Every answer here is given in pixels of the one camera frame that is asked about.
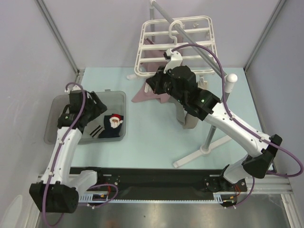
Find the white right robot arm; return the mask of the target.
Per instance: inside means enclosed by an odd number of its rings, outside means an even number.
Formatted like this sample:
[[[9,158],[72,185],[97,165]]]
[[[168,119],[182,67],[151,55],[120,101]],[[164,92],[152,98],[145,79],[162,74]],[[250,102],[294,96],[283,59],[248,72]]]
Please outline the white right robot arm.
[[[219,185],[223,190],[231,190],[248,176],[265,177],[276,155],[276,146],[282,142],[280,136],[259,132],[255,137],[237,125],[236,119],[228,116],[220,98],[198,87],[196,76],[188,66],[178,66],[166,73],[161,66],[146,83],[155,94],[170,95],[188,114],[214,125],[245,149],[247,156],[222,170]]]

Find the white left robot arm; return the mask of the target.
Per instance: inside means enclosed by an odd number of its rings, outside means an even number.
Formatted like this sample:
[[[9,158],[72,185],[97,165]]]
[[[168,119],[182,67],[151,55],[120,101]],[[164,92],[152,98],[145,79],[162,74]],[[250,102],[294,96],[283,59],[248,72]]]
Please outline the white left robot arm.
[[[69,179],[72,159],[85,127],[107,110],[95,92],[72,91],[57,121],[57,140],[41,180],[32,183],[29,193],[40,212],[73,213],[79,198],[90,188],[100,190],[103,176],[84,170]]]

